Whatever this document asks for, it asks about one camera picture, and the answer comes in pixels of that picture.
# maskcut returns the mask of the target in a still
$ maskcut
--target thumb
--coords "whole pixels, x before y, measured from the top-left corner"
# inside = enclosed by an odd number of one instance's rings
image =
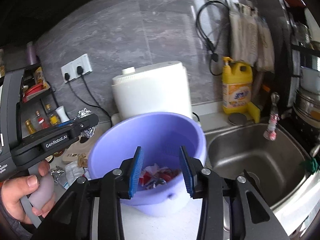
[[[4,203],[17,203],[24,195],[36,191],[39,187],[38,179],[35,175],[9,179],[4,182],[1,189],[1,197]]]

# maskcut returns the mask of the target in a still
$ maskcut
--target purple bucket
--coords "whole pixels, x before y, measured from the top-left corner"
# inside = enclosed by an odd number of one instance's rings
[[[174,113],[157,112],[127,119],[109,129],[96,142],[89,155],[92,179],[101,178],[132,158],[137,146],[144,151],[142,168],[157,163],[160,167],[179,168],[180,146],[185,145],[191,157],[202,164],[206,158],[206,141],[202,129],[192,119]],[[121,202],[135,206],[153,216],[165,216],[184,207],[190,199],[182,174],[166,185],[154,189],[138,188],[130,200]]]

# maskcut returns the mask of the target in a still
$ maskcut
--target plastic bag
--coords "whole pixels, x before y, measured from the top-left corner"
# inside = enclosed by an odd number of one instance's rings
[[[78,161],[74,161],[65,167],[68,184],[71,186],[77,178],[84,175],[84,168],[78,167]]]
[[[275,52],[268,24],[257,18],[258,25],[258,71],[275,71]]]
[[[230,23],[232,29],[231,57],[234,61],[244,61],[253,65],[258,56],[257,10],[233,3],[230,6]]]

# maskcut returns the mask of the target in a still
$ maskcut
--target wall outlet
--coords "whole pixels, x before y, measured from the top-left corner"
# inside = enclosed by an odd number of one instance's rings
[[[80,75],[77,74],[77,67],[78,66],[81,66],[84,69],[83,74],[92,72],[92,67],[91,67],[91,64],[89,61],[88,54],[83,54],[79,58],[77,58],[77,59],[65,64],[63,67],[61,67],[61,73],[62,73],[63,80],[65,83],[67,83],[67,81],[64,78],[65,73],[68,73],[70,75],[69,81],[80,77]]]

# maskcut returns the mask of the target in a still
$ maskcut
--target glass bottle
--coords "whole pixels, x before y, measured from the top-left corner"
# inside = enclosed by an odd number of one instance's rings
[[[52,124],[54,126],[54,125],[56,125],[58,123],[61,123],[58,115],[55,113],[54,110],[51,109],[51,105],[50,104],[47,104],[45,106],[45,108],[48,111],[48,117],[49,117],[49,120],[50,120],[50,124]]]
[[[48,156],[48,157],[45,158],[45,160],[46,160],[48,163],[52,163],[52,162],[53,162],[53,159],[54,159],[53,155],[50,155],[50,156]]]
[[[46,120],[41,116],[39,110],[36,111],[36,116],[38,117],[38,123],[41,125],[42,129],[49,128],[50,125],[46,122]]]
[[[30,119],[26,120],[24,123],[26,124],[29,134],[33,134],[36,132],[36,129],[33,127]]]

